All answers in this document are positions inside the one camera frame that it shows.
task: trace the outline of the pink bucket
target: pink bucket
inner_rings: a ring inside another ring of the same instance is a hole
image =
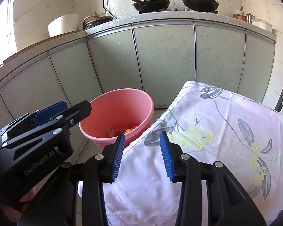
[[[154,104],[151,97],[138,89],[117,89],[91,101],[90,116],[79,123],[86,138],[100,149],[113,144],[116,137],[107,138],[108,130],[120,132],[138,125],[125,134],[125,147],[151,126]]]

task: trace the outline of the frying pan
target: frying pan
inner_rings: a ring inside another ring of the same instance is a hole
[[[169,0],[131,0],[132,4],[139,13],[156,12],[161,9],[167,9],[170,5]]]
[[[189,9],[192,9],[197,12],[214,12],[219,3],[215,0],[182,0],[183,4],[186,5]]]

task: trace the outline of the tiled floor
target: tiled floor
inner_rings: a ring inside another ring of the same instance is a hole
[[[152,123],[154,123],[165,110],[154,110]],[[76,164],[86,162],[90,157],[101,153],[101,150],[90,140],[85,144],[82,152],[80,153]],[[82,198],[80,196],[77,197],[77,226],[82,226]]]

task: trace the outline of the kitchen countertop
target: kitchen countertop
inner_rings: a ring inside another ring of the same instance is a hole
[[[133,23],[139,23],[139,22],[145,22],[151,20],[161,20],[161,19],[193,19],[193,20],[205,20],[205,21],[218,22],[228,25],[234,25],[261,34],[273,41],[276,41],[276,36],[274,34],[258,26],[247,23],[245,21],[234,19],[224,15],[214,14],[214,13],[202,13],[202,12],[194,12],[194,11],[164,11],[164,12],[143,13],[139,15],[133,15],[133,16],[113,20],[104,23],[102,25],[98,25],[96,27],[86,30],[85,33],[88,36],[127,24],[133,24]]]
[[[78,40],[80,38],[84,38],[86,36],[95,33],[100,33],[108,29],[125,26],[128,24],[146,22],[152,20],[163,20],[163,19],[178,19],[178,20],[191,19],[198,21],[202,20],[202,21],[218,22],[218,23],[244,28],[249,31],[263,35],[273,41],[276,41],[276,36],[264,29],[261,29],[255,25],[244,22],[242,20],[238,20],[214,13],[202,13],[202,12],[192,12],[192,11],[165,11],[165,12],[144,13],[144,14],[113,20],[111,22],[107,22],[102,25],[98,25],[96,27],[90,28],[86,31],[80,31],[72,34],[66,34],[58,38],[53,38],[52,40],[48,40],[44,43],[38,44],[28,50],[24,50],[22,53],[18,54],[17,56],[12,55],[10,57],[10,60],[9,61],[5,60],[4,64],[0,67],[0,81],[6,76],[8,76],[11,72],[13,72],[16,68],[28,62],[32,58],[35,58],[38,55],[52,48],[58,47],[62,44],[71,42],[73,40]]]

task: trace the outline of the black power cable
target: black power cable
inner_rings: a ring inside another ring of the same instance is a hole
[[[111,13],[107,8],[105,8],[104,3],[105,3],[105,0],[103,0],[103,8],[105,9],[105,11],[110,13],[114,19],[117,19],[116,16],[113,13]]]

